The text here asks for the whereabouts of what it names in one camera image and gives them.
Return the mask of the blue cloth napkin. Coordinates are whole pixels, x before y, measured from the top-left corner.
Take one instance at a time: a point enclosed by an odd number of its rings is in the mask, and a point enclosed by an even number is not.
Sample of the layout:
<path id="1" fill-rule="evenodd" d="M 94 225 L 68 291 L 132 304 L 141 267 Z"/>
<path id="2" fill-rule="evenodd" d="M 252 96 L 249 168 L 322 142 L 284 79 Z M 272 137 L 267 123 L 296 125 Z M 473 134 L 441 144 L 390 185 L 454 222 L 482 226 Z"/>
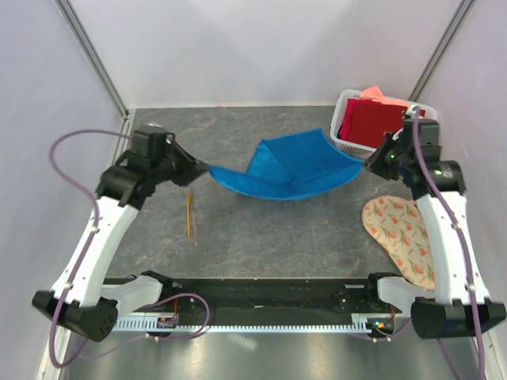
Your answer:
<path id="1" fill-rule="evenodd" d="M 263 139 L 246 171 L 213 165 L 223 187 L 264 200 L 303 200 L 355 180 L 363 161 L 340 151 L 321 128 Z"/>

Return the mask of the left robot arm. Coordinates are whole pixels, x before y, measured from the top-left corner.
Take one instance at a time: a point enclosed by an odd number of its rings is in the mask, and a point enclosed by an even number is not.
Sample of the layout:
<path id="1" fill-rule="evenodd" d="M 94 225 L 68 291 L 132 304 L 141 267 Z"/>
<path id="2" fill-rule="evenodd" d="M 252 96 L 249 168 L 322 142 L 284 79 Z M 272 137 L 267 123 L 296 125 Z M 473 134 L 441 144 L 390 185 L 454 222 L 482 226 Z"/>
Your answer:
<path id="1" fill-rule="evenodd" d="M 116 321 L 141 309 L 168 310 L 178 293 L 170 277 L 145 271 L 134 280 L 104 288 L 106 272 L 129 226 L 147 198 L 165 182 L 186 187 L 208 171 L 173 139 L 135 143 L 101 175 L 91 194 L 92 214 L 62 274 L 48 291 L 37 291 L 32 305 L 59 327 L 88 340 L 103 341 Z"/>

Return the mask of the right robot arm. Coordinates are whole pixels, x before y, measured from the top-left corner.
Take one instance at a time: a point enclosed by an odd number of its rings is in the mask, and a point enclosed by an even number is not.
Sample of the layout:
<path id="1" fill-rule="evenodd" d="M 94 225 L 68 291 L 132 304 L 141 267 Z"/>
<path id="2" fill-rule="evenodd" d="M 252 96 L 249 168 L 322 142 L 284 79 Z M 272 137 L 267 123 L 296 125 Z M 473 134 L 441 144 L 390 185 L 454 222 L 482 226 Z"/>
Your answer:
<path id="1" fill-rule="evenodd" d="M 407 281 L 382 275 L 363 291 L 364 305 L 381 311 L 390 303 L 409 313 L 422 339 L 479 336 L 506 319 L 506 307 L 490 298 L 475 262 L 466 213 L 466 188 L 459 164 L 442 161 L 436 137 L 420 144 L 431 176 L 426 180 L 410 133 L 388 133 L 364 166 L 410 188 L 429 237 L 435 288 L 423 291 Z"/>

